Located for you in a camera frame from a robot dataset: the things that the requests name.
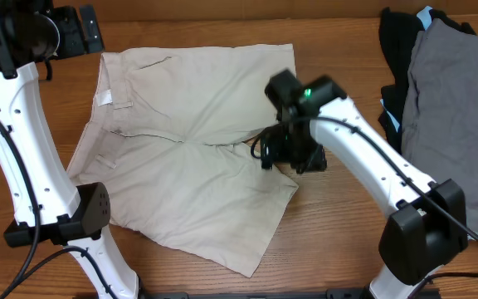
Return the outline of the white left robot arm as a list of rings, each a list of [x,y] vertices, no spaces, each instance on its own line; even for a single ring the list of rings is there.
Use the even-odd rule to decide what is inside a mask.
[[[103,48],[90,5],[0,1],[0,165],[14,209],[4,238],[30,253],[51,241],[74,257],[99,297],[141,298],[140,279],[110,232],[105,186],[71,182],[41,104],[38,64]]]

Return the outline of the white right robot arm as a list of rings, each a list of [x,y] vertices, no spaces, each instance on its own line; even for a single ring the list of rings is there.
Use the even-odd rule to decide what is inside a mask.
[[[327,168],[329,150],[368,190],[387,219],[379,241],[381,272],[364,298],[414,298],[425,278],[467,247],[465,195],[406,161],[361,116],[328,76],[302,85],[288,69],[265,93],[277,125],[261,137],[261,166],[287,163],[297,173]]]

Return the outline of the beige khaki shorts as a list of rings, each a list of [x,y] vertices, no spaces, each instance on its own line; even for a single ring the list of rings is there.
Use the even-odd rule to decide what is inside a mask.
[[[298,186],[247,142],[276,121],[267,82],[294,69],[290,44],[105,52],[67,172],[105,185],[113,224],[250,277]]]

